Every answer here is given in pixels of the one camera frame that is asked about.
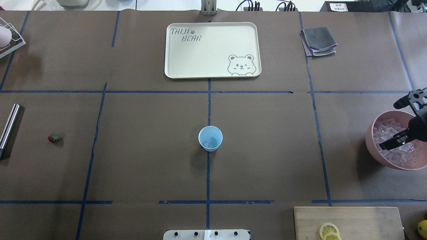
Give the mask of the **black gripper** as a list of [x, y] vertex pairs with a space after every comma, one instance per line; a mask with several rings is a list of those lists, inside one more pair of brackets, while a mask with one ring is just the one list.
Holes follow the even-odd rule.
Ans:
[[409, 136], [396, 135], [406, 129], [385, 129], [382, 132], [382, 140], [379, 146], [382, 150], [392, 150], [413, 140], [427, 141], [426, 114], [413, 117], [408, 123]]

